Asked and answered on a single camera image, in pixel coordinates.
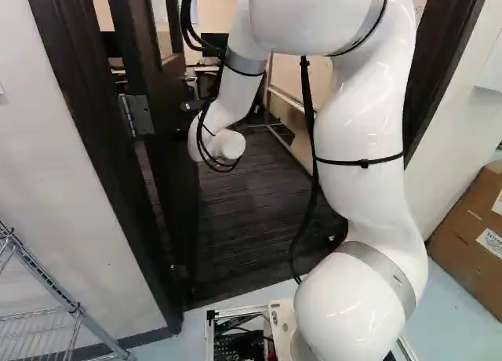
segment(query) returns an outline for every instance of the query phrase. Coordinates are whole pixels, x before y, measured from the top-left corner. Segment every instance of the label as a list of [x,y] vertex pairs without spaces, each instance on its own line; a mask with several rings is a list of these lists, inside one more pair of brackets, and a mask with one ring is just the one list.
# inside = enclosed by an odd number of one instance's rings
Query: label
[[502,259],[502,237],[491,229],[485,229],[483,233],[476,239],[490,253],[497,255]]
[[497,200],[492,206],[492,211],[502,216],[502,190],[500,190]]

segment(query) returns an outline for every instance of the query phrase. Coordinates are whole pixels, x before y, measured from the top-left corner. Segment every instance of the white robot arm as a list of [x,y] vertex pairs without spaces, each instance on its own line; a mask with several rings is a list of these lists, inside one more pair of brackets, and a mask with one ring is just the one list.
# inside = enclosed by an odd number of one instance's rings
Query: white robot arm
[[[270,51],[333,55],[332,93],[315,120],[315,163],[349,232],[294,302],[298,328],[322,361],[382,360],[427,282],[403,184],[402,106],[415,35],[412,0],[239,0],[220,93],[204,119],[211,155],[235,159],[245,141],[225,128],[248,112]],[[195,161],[198,120],[188,145]]]

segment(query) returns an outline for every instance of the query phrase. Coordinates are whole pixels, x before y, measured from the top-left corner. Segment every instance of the black cable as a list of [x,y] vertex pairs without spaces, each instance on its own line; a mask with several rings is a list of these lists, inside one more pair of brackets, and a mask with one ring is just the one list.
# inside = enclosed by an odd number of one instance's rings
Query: black cable
[[[200,112],[200,116],[198,118],[198,123],[197,123],[197,130],[196,130],[196,133],[195,133],[195,142],[197,144],[198,153],[202,157],[202,161],[204,161],[204,163],[211,170],[213,170],[213,171],[215,171],[217,173],[230,173],[233,169],[235,169],[237,167],[239,161],[241,160],[241,157],[239,157],[238,159],[236,159],[232,164],[222,163],[222,162],[218,161],[217,159],[215,159],[214,157],[211,156],[211,153],[209,153],[209,151],[207,150],[206,146],[204,145],[204,141],[202,139],[202,128],[204,127],[204,120],[206,119],[206,115],[207,115],[207,112],[209,110],[209,106],[211,105],[212,102],[213,102],[213,100],[209,100],[204,105],[204,107],[202,108],[202,110]],[[212,163],[210,163],[206,157],[209,157],[209,159],[214,164],[216,164],[218,166],[226,167],[227,169],[222,170],[222,169],[217,168]]]
[[244,332],[249,332],[249,333],[255,334],[256,336],[261,337],[265,340],[271,341],[272,343],[274,342],[274,339],[272,339],[271,337],[268,337],[268,336],[265,336],[265,335],[258,333],[257,331],[259,331],[259,330],[248,330],[247,328],[242,328],[242,327],[232,327],[228,330],[240,330],[240,331],[244,331]]
[[[191,23],[191,16],[190,16],[191,3],[192,0],[181,1],[180,23],[181,23],[182,35],[185,39],[185,42],[191,49],[202,52],[210,50],[216,55],[218,55],[220,58],[223,58],[225,52],[221,48],[211,45],[210,43],[202,39],[199,35],[197,35],[197,33],[195,32],[194,27]],[[195,46],[192,43],[190,35],[193,39],[195,39],[196,42],[201,44],[201,47]]]
[[315,155],[315,145],[314,145],[314,105],[312,103],[312,95],[311,95],[311,84],[308,78],[308,66],[309,62],[306,56],[302,56],[300,58],[300,66],[301,66],[301,92],[302,97],[304,99],[304,109],[305,109],[305,122],[307,123],[307,131],[308,136],[311,142],[311,151],[312,151],[312,181],[311,181],[311,195],[308,200],[307,209],[305,210],[304,217],[301,221],[300,227],[296,232],[295,238],[289,245],[289,267],[291,269],[291,273],[293,274],[293,278],[298,283],[301,284],[301,277],[296,272],[294,266],[294,251],[298,242],[305,235],[307,231],[308,225],[311,222],[312,214],[314,213],[315,206],[317,205],[317,194],[319,190],[319,174],[316,163],[316,155]]

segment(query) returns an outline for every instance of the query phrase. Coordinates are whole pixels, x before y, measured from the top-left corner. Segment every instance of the metal wire shelf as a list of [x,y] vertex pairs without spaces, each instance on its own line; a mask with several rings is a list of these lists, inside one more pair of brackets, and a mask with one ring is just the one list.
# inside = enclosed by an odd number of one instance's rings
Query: metal wire shelf
[[80,324],[63,307],[0,316],[0,360],[71,361]]
[[13,228],[0,221],[0,273],[16,258],[59,302],[60,306],[33,312],[0,315],[0,361],[72,361],[81,325],[106,345],[111,353],[88,361],[121,359],[134,355],[112,338],[16,237]]

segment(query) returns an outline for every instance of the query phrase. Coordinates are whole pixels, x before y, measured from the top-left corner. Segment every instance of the wall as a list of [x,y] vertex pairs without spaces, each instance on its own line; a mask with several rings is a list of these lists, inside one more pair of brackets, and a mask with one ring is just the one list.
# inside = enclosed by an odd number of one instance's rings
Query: wall
[[[115,337],[166,323],[78,136],[27,0],[0,0],[0,219]],[[55,306],[17,263],[0,312]]]
[[[197,0],[198,23],[195,31],[201,33],[228,33],[234,21],[237,0]],[[196,64],[202,54],[185,46],[187,64]]]
[[424,238],[438,226],[502,139],[502,94],[474,88],[502,29],[502,0],[486,0],[467,48],[406,169]]

